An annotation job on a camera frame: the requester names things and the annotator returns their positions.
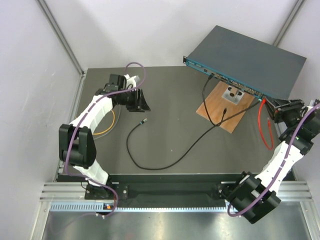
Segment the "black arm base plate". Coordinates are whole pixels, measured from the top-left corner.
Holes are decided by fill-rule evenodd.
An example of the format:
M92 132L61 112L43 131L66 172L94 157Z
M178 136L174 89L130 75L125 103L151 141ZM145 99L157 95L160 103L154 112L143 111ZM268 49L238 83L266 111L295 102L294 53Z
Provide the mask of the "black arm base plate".
M219 194L219 186L234 184L242 176L242 173L112 174L106 183L116 190L120 199L132 199L139 195L200 194L214 198Z

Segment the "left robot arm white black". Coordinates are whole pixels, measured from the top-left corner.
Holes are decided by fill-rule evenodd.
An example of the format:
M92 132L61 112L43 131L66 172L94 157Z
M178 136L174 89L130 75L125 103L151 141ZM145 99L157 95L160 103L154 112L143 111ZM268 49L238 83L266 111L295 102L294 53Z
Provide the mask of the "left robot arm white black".
M108 183L109 174L97 161L93 133L115 106L125 106L129 112L150 110L140 85L139 76L111 74L103 88L98 89L91 102L80 115L58 130L59 159L78 170L102 198L109 198L114 191Z

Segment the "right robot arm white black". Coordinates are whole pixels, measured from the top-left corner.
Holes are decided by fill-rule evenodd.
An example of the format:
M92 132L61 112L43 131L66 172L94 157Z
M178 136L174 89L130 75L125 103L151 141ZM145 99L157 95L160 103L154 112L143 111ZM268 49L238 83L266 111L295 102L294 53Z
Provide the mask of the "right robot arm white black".
M222 189L228 202L230 217L245 217L251 224L274 210L281 202L278 192L283 179L295 163L309 153L313 138L320 133L320 101L305 105L301 99L283 100L265 97L272 121L284 123L286 130L279 136L279 145L262 171L254 175L243 172L231 186Z

